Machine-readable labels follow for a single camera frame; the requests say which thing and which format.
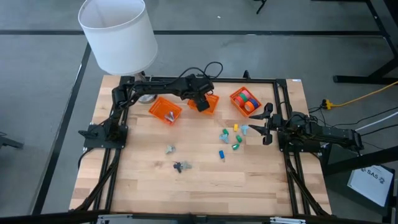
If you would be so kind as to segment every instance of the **yellow cable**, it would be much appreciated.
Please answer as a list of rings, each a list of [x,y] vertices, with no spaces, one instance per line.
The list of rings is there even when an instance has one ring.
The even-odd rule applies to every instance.
[[[330,107],[332,108],[332,107],[340,107],[340,106],[348,105],[348,104],[350,104],[350,103],[353,103],[353,102],[355,102],[355,101],[361,100],[361,99],[363,99],[363,98],[365,98],[365,97],[368,97],[368,96],[370,96],[370,95],[373,95],[373,94],[375,94],[375,93],[379,93],[379,92],[381,92],[381,91],[383,91],[383,90],[385,90],[385,89],[387,89],[387,88],[392,87],[393,85],[395,85],[395,84],[397,84],[397,83],[398,83],[398,81],[396,81],[396,82],[394,82],[394,83],[391,83],[390,85],[385,86],[385,87],[381,88],[380,90],[373,91],[373,92],[368,93],[368,94],[366,94],[366,95],[364,95],[364,96],[361,96],[361,97],[359,97],[359,98],[357,98],[357,99],[350,100],[349,102],[346,102],[346,103],[342,103],[342,104],[339,104],[339,105],[334,105],[333,103],[330,103]]]

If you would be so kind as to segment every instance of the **white lamp shade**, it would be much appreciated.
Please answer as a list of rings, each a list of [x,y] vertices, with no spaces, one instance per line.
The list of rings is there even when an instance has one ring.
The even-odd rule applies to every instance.
[[[154,62],[157,42],[143,0],[86,0],[78,20],[105,72],[132,75]]]

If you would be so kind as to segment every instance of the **orange basket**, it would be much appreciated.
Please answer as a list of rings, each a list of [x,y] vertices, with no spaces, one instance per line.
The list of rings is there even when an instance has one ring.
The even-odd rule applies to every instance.
[[[170,111],[173,111],[174,114],[174,122],[167,120],[164,116],[169,114]],[[156,102],[151,106],[149,112],[153,114],[155,117],[161,119],[163,122],[169,125],[173,125],[177,118],[180,116],[182,109],[181,107],[175,105],[174,103],[166,100],[163,97],[158,97]]]
[[[257,101],[257,103],[259,104],[259,106],[254,109],[252,112],[248,112],[246,111],[244,108],[240,107],[237,103],[235,103],[234,99],[235,97],[237,97],[243,90],[246,90],[247,92],[249,92],[249,94],[251,95],[251,98],[255,99]],[[232,93],[229,98],[231,99],[231,103],[233,105],[235,105],[235,107],[241,112],[241,114],[243,114],[243,116],[248,117],[250,115],[252,115],[258,108],[260,108],[262,106],[261,102],[259,100],[257,100],[257,98],[246,88],[246,87],[242,87],[240,89],[238,89],[236,92]]]
[[[209,102],[210,107],[205,109],[201,113],[209,114],[209,115],[214,114],[214,110],[216,109],[219,98],[220,97],[216,96],[216,95],[206,94],[206,100],[207,100],[207,102]],[[194,100],[188,100],[188,106],[189,106],[189,108],[191,108],[193,110],[198,110],[197,104],[194,102]]]

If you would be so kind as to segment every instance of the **small figurine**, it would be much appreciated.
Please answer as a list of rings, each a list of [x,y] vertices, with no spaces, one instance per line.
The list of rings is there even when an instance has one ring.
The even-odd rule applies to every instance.
[[[174,169],[177,169],[178,172],[181,174],[181,162],[176,162],[176,163],[173,165],[173,167],[174,167]]]
[[[223,162],[225,162],[225,156],[224,156],[224,152],[222,150],[218,151],[218,153],[220,154],[220,158]]]
[[[170,111],[169,114],[165,114],[164,118],[166,118],[167,120],[174,122],[174,113],[173,111]]]
[[[236,135],[236,140],[238,140],[239,143],[242,142],[242,138],[238,134]]]
[[[238,148],[239,148],[239,144],[235,144],[235,145],[232,146],[233,150],[237,150]]]
[[[167,149],[166,149],[166,154],[169,154],[171,152],[175,151],[175,147],[171,146],[171,145],[167,145]]]
[[[223,140],[226,144],[229,143],[228,135],[227,135],[227,134],[221,134],[221,135],[219,136],[219,139],[220,139],[220,140]]]
[[[248,133],[248,129],[249,129],[249,126],[241,125],[241,130],[242,130],[242,133],[244,136]]]
[[[187,161],[183,161],[181,163],[181,169],[192,169],[192,165],[189,164]]]

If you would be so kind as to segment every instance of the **wooden work surface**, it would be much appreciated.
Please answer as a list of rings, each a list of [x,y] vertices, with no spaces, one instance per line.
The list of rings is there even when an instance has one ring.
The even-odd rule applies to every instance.
[[[93,115],[94,123],[108,117],[112,105],[111,90],[119,84],[119,79],[117,76],[104,76]],[[302,83],[287,80],[287,84],[293,110],[308,113]],[[213,116],[191,110],[186,100],[181,101],[173,95],[162,96],[183,109],[174,126],[149,114],[151,105],[137,103],[130,107],[127,119],[129,134],[121,153],[111,211],[291,215],[284,158],[276,135],[270,146],[263,146],[262,137],[254,130],[248,129],[247,136],[243,136],[240,130],[233,131],[235,123],[264,125],[264,121],[245,118],[231,104],[229,95],[243,85],[263,105],[267,102],[275,105],[271,84],[214,83],[214,94],[220,96],[220,100]],[[282,90],[279,93],[283,101]],[[261,112],[262,108],[256,111],[257,114]],[[218,139],[224,128],[229,131],[232,144],[236,142],[236,134],[243,137],[238,150],[233,151],[232,144]],[[176,151],[165,154],[168,144],[173,144]],[[218,154],[220,149],[224,150],[225,162]],[[79,206],[93,190],[100,175],[103,155],[104,149],[94,149],[82,160],[70,208]],[[318,159],[309,153],[300,155],[306,186],[323,209],[330,213]],[[173,168],[174,161],[188,161],[193,168],[179,174]],[[105,204],[107,189],[106,185],[101,208]],[[302,211],[298,192],[296,187],[298,207]]]

